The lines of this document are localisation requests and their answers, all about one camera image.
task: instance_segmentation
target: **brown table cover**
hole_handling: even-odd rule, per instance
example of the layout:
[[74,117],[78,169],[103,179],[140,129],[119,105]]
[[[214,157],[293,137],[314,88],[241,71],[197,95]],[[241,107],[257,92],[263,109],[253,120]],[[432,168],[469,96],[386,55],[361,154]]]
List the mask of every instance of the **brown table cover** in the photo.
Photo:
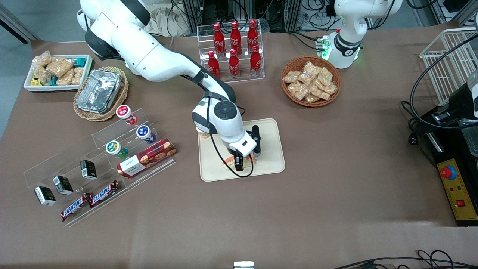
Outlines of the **brown table cover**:
[[[420,248],[477,264],[478,228],[455,227],[436,170],[407,143],[400,108],[424,70],[417,55],[449,27],[370,31],[358,60],[340,71],[340,96],[318,109],[293,103],[280,85],[283,66],[313,51],[290,35],[265,34],[266,79],[232,86],[245,121],[277,121],[286,169],[211,183],[199,176],[191,120],[202,90],[183,78],[149,82],[95,57],[95,68],[128,73],[126,104],[156,121],[178,148],[177,163],[71,228],[39,205],[23,172],[117,118],[89,122],[74,113],[72,92],[22,89],[0,142],[0,267],[232,268],[253,260],[259,269],[333,268],[415,257]],[[195,38],[174,46],[198,59]],[[85,43],[33,42],[33,55],[46,49],[93,55]],[[433,95],[425,81],[420,112]]]

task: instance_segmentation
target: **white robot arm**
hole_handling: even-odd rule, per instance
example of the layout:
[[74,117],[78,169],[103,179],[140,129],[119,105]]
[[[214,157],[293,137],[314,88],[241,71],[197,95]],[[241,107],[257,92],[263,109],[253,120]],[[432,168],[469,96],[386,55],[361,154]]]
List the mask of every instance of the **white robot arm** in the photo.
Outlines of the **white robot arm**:
[[141,0],[81,0],[81,8],[95,21],[85,40],[101,59],[124,59],[150,81],[176,76],[191,80],[205,91],[192,112],[197,129],[219,134],[232,154],[245,157],[254,150],[257,143],[244,129],[232,88],[188,56],[167,50],[146,32],[143,28],[150,14]]
[[329,35],[332,48],[328,60],[336,68],[351,66],[368,30],[365,18],[395,14],[401,5],[402,0],[336,0],[334,10],[342,27]]

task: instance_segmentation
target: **red button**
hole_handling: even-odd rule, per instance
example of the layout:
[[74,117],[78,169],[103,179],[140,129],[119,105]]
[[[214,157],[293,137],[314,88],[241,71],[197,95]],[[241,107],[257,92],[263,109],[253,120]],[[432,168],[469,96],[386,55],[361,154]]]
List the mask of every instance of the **red button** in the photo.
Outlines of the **red button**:
[[442,177],[446,178],[446,179],[449,179],[450,177],[453,176],[453,172],[451,171],[450,168],[448,167],[443,167],[441,170],[440,170],[440,174],[442,175]]

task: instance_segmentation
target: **coca-cola bottle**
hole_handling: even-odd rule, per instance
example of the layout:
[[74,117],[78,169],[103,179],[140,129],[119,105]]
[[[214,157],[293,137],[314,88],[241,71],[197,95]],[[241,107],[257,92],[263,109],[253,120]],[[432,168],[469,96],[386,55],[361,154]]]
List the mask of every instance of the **coca-cola bottle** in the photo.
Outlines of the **coca-cola bottle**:
[[250,55],[250,74],[253,77],[261,75],[261,55],[259,54],[259,46],[252,46],[252,54]]
[[236,55],[236,50],[229,50],[231,53],[231,58],[229,58],[229,73],[231,74],[231,79],[240,78],[240,69],[239,69],[239,59]]
[[226,44],[224,44],[224,35],[221,32],[221,25],[216,22],[214,24],[214,48],[216,49],[216,55],[218,58],[226,57]]
[[249,21],[249,32],[247,32],[247,51],[251,55],[252,47],[257,45],[257,30],[256,30],[256,20],[252,19]]
[[237,55],[242,54],[242,48],[241,48],[241,40],[240,40],[240,33],[238,30],[239,23],[237,21],[232,21],[231,22],[231,48],[236,50]]
[[207,65],[209,66],[209,72],[213,74],[217,79],[221,79],[221,71],[219,71],[219,62],[216,58],[214,58],[214,51],[210,50],[207,54],[209,54],[209,60],[207,61]]

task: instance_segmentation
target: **woven bread basket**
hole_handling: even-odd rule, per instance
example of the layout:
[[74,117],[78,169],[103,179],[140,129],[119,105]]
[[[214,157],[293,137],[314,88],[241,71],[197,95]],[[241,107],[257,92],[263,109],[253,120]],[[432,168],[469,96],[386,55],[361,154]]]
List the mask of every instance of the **woven bread basket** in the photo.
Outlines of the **woven bread basket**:
[[[337,91],[332,94],[329,100],[318,100],[317,102],[313,103],[308,103],[305,101],[301,101],[294,97],[289,90],[287,89],[287,86],[289,85],[288,83],[285,83],[282,78],[287,75],[290,71],[302,71],[302,68],[304,68],[305,63],[310,61],[313,63],[315,66],[318,67],[325,67],[327,70],[329,70],[330,73],[332,73],[332,81],[335,83],[337,86]],[[297,58],[294,58],[290,60],[285,66],[284,70],[282,70],[282,75],[281,75],[281,85],[282,89],[284,90],[285,94],[294,102],[306,106],[306,107],[319,107],[319,106],[324,106],[330,102],[332,102],[335,98],[337,98],[338,94],[340,93],[340,89],[342,88],[342,79],[340,78],[340,74],[338,73],[337,68],[333,66],[331,63],[328,61],[325,61],[324,59],[318,57],[318,56],[312,56],[312,55],[302,55]]]
[[126,96],[128,95],[128,85],[129,84],[128,84],[128,80],[126,79],[126,74],[123,72],[123,70],[121,70],[117,67],[101,67],[99,69],[118,73],[123,78],[123,81],[121,82],[121,86],[118,89],[118,93],[117,93],[117,95],[115,97],[115,100],[113,102],[113,106],[105,114],[97,114],[97,113],[93,113],[93,112],[83,111],[83,110],[80,110],[77,107],[76,99],[78,98],[78,95],[81,93],[81,91],[85,88],[85,85],[87,84],[88,79],[86,79],[85,82],[83,82],[83,84],[81,84],[81,87],[78,89],[78,91],[75,94],[75,99],[73,100],[73,108],[75,109],[75,113],[78,116],[82,117],[83,119],[87,119],[89,121],[92,121],[92,122],[103,122],[103,121],[113,117],[116,114],[116,109],[120,105],[123,104],[123,102],[126,99]]

